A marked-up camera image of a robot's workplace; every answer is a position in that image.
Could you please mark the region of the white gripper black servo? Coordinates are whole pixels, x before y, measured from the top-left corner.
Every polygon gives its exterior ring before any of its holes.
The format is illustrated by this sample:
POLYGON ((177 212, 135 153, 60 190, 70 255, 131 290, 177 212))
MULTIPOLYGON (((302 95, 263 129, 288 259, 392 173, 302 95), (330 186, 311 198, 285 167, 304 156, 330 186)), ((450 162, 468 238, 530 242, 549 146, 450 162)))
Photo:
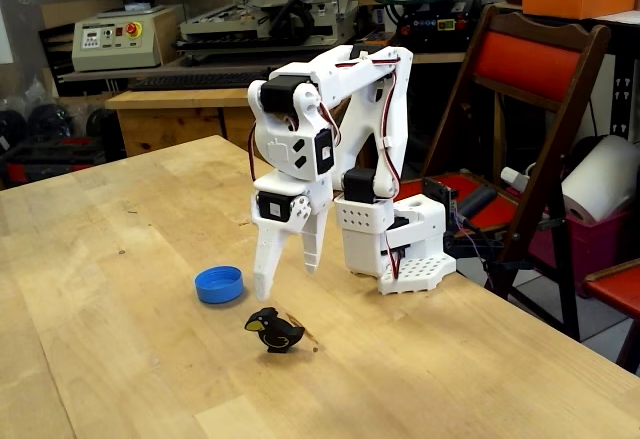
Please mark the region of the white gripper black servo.
POLYGON ((266 301, 282 251, 291 234, 298 234, 304 246, 306 270, 316 272, 322 254, 332 186, 324 177, 305 181, 273 170, 254 182, 251 200, 252 222, 258 227, 253 267, 256 297, 266 301))

